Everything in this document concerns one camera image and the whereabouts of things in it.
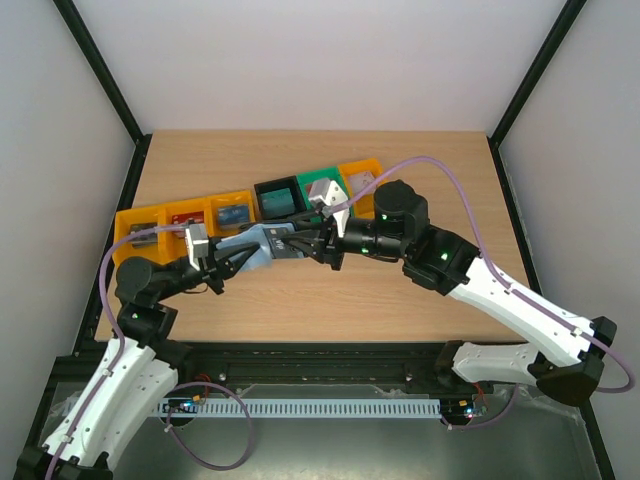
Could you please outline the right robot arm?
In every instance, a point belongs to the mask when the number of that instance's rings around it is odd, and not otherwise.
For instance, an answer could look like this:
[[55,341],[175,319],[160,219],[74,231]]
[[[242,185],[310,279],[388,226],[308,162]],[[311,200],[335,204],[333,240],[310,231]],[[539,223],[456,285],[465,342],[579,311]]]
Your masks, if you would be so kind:
[[298,226],[282,241],[334,270],[346,254],[401,262],[414,284],[473,306],[522,337],[520,344],[447,342],[434,364],[443,389],[519,383],[569,406],[599,390],[605,350],[617,331],[614,322],[572,314],[515,281],[476,245],[433,225],[427,200],[401,180],[378,187],[373,205],[371,219],[336,213],[308,228]]

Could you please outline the frame post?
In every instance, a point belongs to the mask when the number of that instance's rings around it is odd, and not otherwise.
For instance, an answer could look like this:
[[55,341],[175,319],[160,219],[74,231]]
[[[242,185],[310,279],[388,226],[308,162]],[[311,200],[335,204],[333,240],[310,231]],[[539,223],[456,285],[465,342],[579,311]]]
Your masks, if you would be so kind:
[[508,136],[511,128],[586,4],[587,0],[568,0],[562,6],[514,95],[509,101],[496,128],[488,137],[488,143],[492,151],[498,150]]
[[111,73],[100,49],[82,18],[77,6],[71,0],[54,0],[67,29],[74,38],[94,76],[119,117],[122,125],[135,144],[141,143],[145,134],[136,121],[115,77]]

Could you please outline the black bin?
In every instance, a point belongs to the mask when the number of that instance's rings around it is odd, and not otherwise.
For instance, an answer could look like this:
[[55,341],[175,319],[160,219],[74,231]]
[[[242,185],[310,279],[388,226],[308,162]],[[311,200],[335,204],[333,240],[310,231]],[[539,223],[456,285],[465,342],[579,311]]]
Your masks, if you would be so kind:
[[295,176],[257,183],[254,192],[263,220],[280,220],[308,210]]

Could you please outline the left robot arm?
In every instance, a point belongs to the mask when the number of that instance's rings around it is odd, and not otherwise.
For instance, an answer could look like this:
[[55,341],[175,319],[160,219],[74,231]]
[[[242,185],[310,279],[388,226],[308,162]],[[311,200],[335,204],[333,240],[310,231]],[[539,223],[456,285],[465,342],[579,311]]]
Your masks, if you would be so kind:
[[265,253],[257,241],[222,240],[190,227],[187,253],[165,264],[133,256],[116,272],[121,303],[114,336],[75,405],[41,446],[17,461],[22,479],[110,479],[126,447],[178,385],[190,349],[169,333],[177,316],[163,300],[201,284],[214,293]]

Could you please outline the red card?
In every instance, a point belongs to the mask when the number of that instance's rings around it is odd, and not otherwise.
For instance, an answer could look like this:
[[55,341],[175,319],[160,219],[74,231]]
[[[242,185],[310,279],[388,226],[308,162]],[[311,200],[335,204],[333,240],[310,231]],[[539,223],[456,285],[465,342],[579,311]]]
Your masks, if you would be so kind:
[[205,214],[203,211],[186,212],[175,214],[171,217],[171,224],[185,228],[189,224],[204,224]]

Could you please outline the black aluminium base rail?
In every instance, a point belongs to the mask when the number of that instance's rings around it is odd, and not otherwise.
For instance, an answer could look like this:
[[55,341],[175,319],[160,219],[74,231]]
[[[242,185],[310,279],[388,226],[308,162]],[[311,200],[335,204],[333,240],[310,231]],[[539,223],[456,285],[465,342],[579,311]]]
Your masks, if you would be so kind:
[[179,379],[198,374],[232,389],[253,384],[372,384],[451,396],[475,388],[454,375],[444,343],[229,343],[173,341]]

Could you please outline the teal card stack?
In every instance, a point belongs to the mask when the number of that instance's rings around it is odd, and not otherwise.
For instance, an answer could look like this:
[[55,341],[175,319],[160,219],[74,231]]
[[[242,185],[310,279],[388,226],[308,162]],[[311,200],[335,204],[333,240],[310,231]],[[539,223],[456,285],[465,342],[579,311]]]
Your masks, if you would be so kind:
[[271,190],[260,194],[262,214],[267,220],[287,217],[296,211],[289,188]]

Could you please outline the right frame post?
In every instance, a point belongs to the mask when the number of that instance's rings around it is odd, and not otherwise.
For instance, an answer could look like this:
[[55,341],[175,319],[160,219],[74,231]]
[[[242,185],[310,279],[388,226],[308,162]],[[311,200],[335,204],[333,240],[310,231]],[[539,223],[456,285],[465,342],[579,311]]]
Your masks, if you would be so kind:
[[498,150],[508,136],[511,128],[586,4],[587,0],[568,0],[562,6],[514,95],[509,101],[496,128],[488,137],[488,143],[492,151]]

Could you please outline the black leather card holder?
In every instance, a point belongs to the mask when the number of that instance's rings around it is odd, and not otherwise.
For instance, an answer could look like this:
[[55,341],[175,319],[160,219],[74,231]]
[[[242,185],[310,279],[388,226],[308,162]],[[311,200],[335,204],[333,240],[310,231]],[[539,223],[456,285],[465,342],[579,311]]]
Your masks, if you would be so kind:
[[222,239],[218,246],[248,247],[231,258],[241,264],[239,272],[248,272],[271,266],[275,260],[302,259],[303,254],[283,241],[286,234],[294,232],[292,223],[259,223],[242,233]]

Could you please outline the black VIP card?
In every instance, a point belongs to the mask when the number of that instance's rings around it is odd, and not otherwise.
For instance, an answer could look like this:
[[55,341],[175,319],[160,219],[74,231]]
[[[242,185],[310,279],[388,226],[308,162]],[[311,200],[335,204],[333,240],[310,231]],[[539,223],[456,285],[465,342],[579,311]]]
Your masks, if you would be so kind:
[[269,226],[265,235],[274,260],[302,259],[304,253],[284,242],[284,237],[291,233],[287,226]]

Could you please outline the right yellow bin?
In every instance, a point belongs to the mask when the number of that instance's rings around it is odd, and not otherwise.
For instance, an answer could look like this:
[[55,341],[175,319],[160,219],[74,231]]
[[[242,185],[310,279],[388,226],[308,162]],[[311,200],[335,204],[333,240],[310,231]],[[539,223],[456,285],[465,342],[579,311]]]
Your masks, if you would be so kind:
[[[343,163],[338,166],[338,170],[345,182],[347,194],[350,198],[359,194],[384,171],[376,158]],[[357,200],[351,206],[351,214],[358,218],[372,219],[374,217],[373,193],[369,192]]]

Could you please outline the left frame post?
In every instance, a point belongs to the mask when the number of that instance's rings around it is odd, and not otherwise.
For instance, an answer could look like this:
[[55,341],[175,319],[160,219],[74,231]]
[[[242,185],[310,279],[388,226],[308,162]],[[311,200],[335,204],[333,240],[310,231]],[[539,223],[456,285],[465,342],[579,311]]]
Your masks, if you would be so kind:
[[67,29],[74,38],[94,76],[119,117],[122,125],[135,144],[141,143],[145,134],[136,121],[115,77],[111,73],[100,49],[82,18],[77,6],[71,0],[54,0]]

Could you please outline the blue card stack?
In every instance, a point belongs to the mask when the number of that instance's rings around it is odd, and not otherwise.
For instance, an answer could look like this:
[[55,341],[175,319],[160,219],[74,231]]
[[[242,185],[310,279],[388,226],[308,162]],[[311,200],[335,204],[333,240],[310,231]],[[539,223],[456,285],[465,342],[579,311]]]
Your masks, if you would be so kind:
[[233,230],[249,223],[250,209],[247,204],[222,206],[217,209],[217,223],[221,230]]

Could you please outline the white patterned card stack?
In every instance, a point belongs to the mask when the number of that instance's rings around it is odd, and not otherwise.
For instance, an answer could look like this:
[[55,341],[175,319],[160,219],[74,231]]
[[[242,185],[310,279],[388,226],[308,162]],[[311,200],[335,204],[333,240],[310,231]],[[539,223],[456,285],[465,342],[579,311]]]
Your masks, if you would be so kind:
[[352,195],[355,196],[363,191],[375,180],[371,171],[365,170],[348,176],[348,183],[351,187]]

